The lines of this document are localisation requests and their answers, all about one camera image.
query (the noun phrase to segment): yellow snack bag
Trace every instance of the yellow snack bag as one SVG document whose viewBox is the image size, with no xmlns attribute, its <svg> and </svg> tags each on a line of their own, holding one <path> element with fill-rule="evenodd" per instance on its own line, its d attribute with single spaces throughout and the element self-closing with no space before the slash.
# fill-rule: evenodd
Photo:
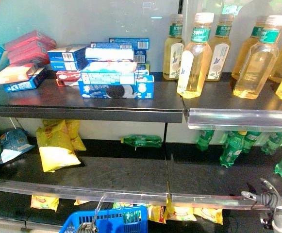
<svg viewBox="0 0 282 233">
<path fill-rule="evenodd" d="M 74 205 L 81 205 L 90 202 L 89 200 L 75 200 Z"/>
<path fill-rule="evenodd" d="M 192 207 L 173 206 L 169 198 L 166 199 L 165 220 L 197 221 Z"/>
<path fill-rule="evenodd" d="M 49 210 L 57 211 L 58 205 L 59 205 L 58 198 L 32 195 L 31 208 L 49 209 Z"/>
<path fill-rule="evenodd" d="M 61 120 L 58 119 L 44 119 L 43 125 L 48 126 L 52 124 L 57 124 Z M 80 120 L 65 120 L 67 132 L 70 137 L 72 146 L 74 150 L 86 150 L 86 147 L 83 144 L 82 139 L 78 135 L 78 129 L 80 125 Z"/>
<path fill-rule="evenodd" d="M 53 172 L 65 166 L 81 163 L 74 154 L 64 120 L 58 124 L 38 128 L 36 139 L 44 172 Z"/>
<path fill-rule="evenodd" d="M 147 212 L 148 212 L 148 220 L 166 224 L 166 220 L 164 218 L 164 213 L 165 213 L 164 206 L 149 205 L 147 206 Z"/>
<path fill-rule="evenodd" d="M 194 214 L 210 220 L 214 223 L 223 225 L 223 209 L 211 209 L 211 208 L 193 208 Z"/>
</svg>

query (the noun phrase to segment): blue shopping basket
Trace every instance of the blue shopping basket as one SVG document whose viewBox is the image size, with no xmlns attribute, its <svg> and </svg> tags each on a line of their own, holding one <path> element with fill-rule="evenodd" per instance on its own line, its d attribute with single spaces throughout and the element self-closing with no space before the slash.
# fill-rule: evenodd
<svg viewBox="0 0 282 233">
<path fill-rule="evenodd" d="M 60 233 L 75 233 L 83 222 L 92 222 L 94 211 L 72 213 Z M 147 208 L 145 206 L 100 210 L 95 225 L 99 233 L 147 233 Z"/>
</svg>

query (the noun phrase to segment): oreo cookie image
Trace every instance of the oreo cookie image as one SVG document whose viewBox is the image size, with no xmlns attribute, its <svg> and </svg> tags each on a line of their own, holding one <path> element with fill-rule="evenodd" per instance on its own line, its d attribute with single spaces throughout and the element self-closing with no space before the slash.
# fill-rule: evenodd
<svg viewBox="0 0 282 233">
<path fill-rule="evenodd" d="M 111 85 L 105 91 L 109 98 L 134 99 L 136 96 L 131 85 Z"/>
</svg>

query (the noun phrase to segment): pink box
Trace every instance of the pink box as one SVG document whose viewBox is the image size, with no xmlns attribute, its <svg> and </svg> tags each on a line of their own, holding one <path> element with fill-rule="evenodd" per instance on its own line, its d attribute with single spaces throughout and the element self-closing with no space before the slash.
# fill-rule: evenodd
<svg viewBox="0 0 282 233">
<path fill-rule="evenodd" d="M 14 56 L 17 56 L 21 53 L 25 53 L 27 51 L 33 50 L 33 49 L 38 48 L 38 47 L 45 48 L 46 51 L 49 51 L 49 50 L 54 48 L 54 46 L 52 46 L 52 45 L 45 44 L 45 43 L 38 41 L 38 40 L 34 40 L 27 45 L 21 46 L 21 47 L 15 49 L 15 50 L 8 52 L 8 54 L 7 54 L 8 59 L 11 59 Z"/>
<path fill-rule="evenodd" d="M 24 64 L 29 62 L 40 63 L 42 65 L 49 64 L 49 57 L 47 54 L 47 50 L 43 47 L 36 47 L 35 49 L 28 50 L 25 53 L 21 53 L 9 59 L 11 64 Z"/>
<path fill-rule="evenodd" d="M 37 66 L 34 63 L 22 66 L 16 64 L 9 65 L 0 72 L 0 84 L 29 80 L 36 70 Z"/>
<path fill-rule="evenodd" d="M 35 31 L 32 31 L 32 32 L 27 33 L 25 35 L 22 35 L 15 40 L 7 42 L 5 44 L 5 49 L 7 51 L 12 51 L 12 50 L 15 50 L 16 48 L 27 45 L 34 40 L 41 41 L 43 43 L 49 44 L 49 45 L 54 46 L 54 47 L 57 45 L 55 40 L 53 40 L 50 37 L 42 34 L 40 31 L 35 30 Z"/>
</svg>

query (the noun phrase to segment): blue snack bag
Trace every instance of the blue snack bag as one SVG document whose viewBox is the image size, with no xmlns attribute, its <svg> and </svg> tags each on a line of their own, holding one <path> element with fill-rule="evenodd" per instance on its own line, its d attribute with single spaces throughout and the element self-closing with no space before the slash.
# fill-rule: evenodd
<svg viewBox="0 0 282 233">
<path fill-rule="evenodd" d="M 0 136 L 0 144 L 2 146 L 0 164 L 10 161 L 34 147 L 29 144 L 23 129 L 14 129 L 4 133 Z"/>
</svg>

